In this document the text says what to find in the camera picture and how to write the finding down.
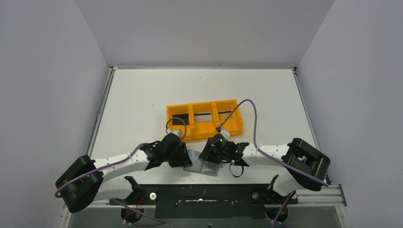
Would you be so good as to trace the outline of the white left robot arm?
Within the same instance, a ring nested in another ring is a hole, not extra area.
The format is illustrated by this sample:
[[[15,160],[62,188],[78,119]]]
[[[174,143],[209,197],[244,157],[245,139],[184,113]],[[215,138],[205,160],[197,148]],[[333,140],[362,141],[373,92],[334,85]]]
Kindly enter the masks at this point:
[[[71,213],[99,200],[132,201],[141,196],[141,187],[129,174],[164,162],[172,168],[192,165],[186,144],[177,133],[169,133],[160,141],[141,143],[132,152],[114,157],[80,156],[56,181],[55,196],[63,199]]]

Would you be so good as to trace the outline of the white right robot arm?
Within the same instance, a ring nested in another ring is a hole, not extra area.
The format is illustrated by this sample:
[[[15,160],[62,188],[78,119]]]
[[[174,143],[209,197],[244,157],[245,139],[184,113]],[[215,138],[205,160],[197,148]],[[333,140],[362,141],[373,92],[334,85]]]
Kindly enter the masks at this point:
[[[285,197],[300,189],[320,191],[327,187],[326,174],[330,159],[300,138],[278,145],[234,143],[221,133],[208,138],[199,158],[215,163],[250,167],[254,165],[282,166],[287,171],[272,179],[270,189]]]

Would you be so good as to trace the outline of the green card holder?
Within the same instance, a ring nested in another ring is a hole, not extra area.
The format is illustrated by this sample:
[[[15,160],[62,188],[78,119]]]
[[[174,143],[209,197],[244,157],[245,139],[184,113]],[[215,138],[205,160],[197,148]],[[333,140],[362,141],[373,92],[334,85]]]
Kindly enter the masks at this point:
[[[207,176],[218,176],[219,169],[221,169],[223,165],[204,161],[199,158],[200,154],[201,152],[199,151],[188,150],[188,155],[192,161],[192,165],[185,166],[183,170]]]

